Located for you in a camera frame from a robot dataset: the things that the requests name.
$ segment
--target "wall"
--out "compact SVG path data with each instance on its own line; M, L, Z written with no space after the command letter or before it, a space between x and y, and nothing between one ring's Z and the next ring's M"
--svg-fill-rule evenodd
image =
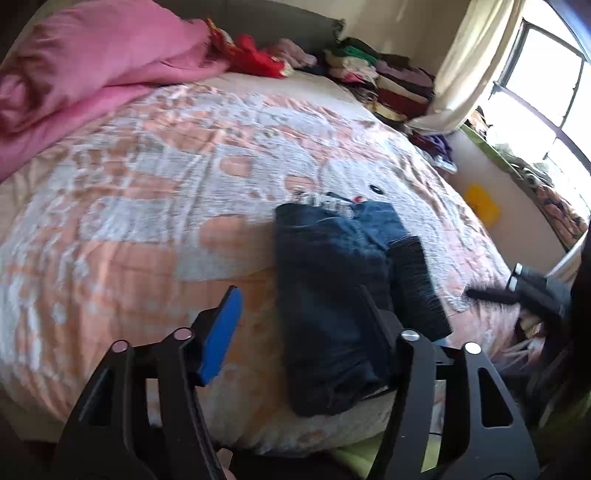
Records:
M507 265L513 268L520 262L548 273L565 251L542 213L462 131L452 134L449 143L458 169L450 185L462 194L468 185L478 183L501 209L488 232Z
M345 35L382 53L416 59L437 73L469 0L275 0L332 18L344 18Z
M424 35L413 63L436 74L452 46L470 0L433 0Z

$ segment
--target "yellow object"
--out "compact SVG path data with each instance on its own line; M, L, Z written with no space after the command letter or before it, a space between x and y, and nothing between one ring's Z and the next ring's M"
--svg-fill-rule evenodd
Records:
M501 216L501 210L480 185L473 183L464 192L464 200L486 228L493 226Z

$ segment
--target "bed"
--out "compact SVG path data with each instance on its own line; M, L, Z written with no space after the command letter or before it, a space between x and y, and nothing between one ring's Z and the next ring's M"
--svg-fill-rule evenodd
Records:
M274 209L295 189L391 202L421 238L449 344L476 341L492 356L511 340L517 308L462 298L467 284L504 284L509 269L403 134L327 78L225 73L156 89L0 184L0 380L14 416L18 405L29 427L57 419L32 429L56 435L114 340L158 341L234 284L243 316L220 375L198 392L218 442L302 455L383 430L392 395L333 417L288 406L271 239Z

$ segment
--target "metal screw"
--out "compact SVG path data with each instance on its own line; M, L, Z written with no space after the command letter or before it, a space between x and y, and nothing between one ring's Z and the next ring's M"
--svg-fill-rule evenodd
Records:
M421 338L421 336L414 330L403 330L400 335L402 335L402 338L409 342L416 342L419 340L419 338Z
M177 340L188 340L193 336L193 331L190 328L179 328L173 333L173 337Z
M112 346L111 350L115 353L125 352L129 344L125 340L117 340Z
M464 348L466 349L466 352L471 353L472 355L478 355L482 352L480 345L474 342L468 342Z

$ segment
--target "white curtain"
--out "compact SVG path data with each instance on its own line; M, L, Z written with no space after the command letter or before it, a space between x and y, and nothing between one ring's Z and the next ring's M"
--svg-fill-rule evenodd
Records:
M410 127L445 133L461 125L504 64L525 0L472 0L435 79L426 116Z

